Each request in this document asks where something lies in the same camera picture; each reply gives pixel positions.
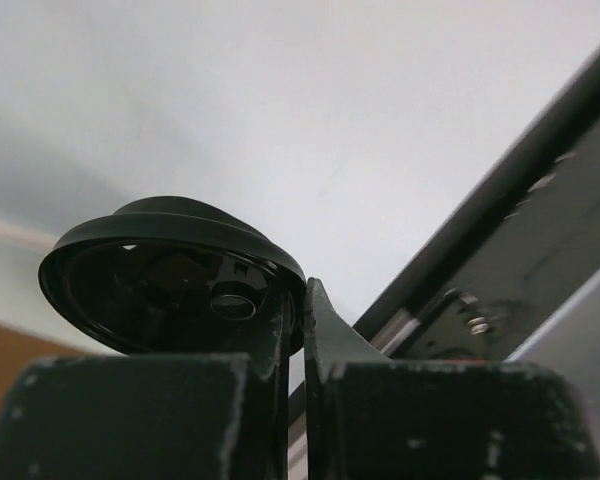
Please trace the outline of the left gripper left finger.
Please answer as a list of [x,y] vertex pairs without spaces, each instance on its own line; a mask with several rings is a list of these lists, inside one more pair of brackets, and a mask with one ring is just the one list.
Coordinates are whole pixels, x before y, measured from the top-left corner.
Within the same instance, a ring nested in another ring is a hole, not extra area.
[[217,352],[43,357],[0,410],[0,479],[284,479],[293,303]]

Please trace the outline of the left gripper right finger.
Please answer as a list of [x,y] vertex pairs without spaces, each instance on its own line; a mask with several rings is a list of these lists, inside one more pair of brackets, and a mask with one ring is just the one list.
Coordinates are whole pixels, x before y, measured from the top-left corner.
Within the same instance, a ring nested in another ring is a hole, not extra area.
[[394,361],[310,279],[304,306],[312,479],[600,479],[574,388],[530,363]]

